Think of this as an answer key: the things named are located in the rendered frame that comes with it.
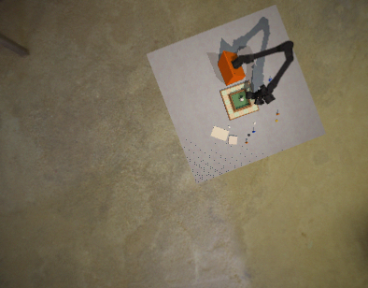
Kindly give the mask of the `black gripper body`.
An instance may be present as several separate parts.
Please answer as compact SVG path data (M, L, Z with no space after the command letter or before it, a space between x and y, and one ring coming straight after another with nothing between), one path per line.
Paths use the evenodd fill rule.
M250 91L246 92L246 99L255 98L256 96L263 97L263 96L259 95L259 90L258 90L258 92L255 92L254 94Z

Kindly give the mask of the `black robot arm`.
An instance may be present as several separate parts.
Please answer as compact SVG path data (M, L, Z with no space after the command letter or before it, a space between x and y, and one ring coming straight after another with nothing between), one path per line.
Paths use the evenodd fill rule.
M285 54L285 63L282 65L282 67L280 68L280 70L278 71L278 73L276 74L276 76L268 83L267 87L263 84L261 86L261 89L259 90L259 95L260 96L264 96L265 97L259 97L256 96L255 97L255 105L263 105L264 101L266 102L266 104L271 103L272 101L274 101L276 98L273 96L272 92L274 90L274 88L276 88L277 84L279 83L281 77L283 76L283 74L286 72L287 67L290 65L290 63L293 61L293 54L292 54L292 48L293 48L293 43L291 41L286 41L280 45L278 45L276 48L271 48L268 50L263 50L257 53L251 53L251 54L246 54L246 55L239 55L236 59L234 59L232 61L232 65L234 67L234 69L239 68L243 63L252 63L254 62L255 59L275 53L275 52L279 52L279 51L283 51ZM264 99L264 101L263 101Z

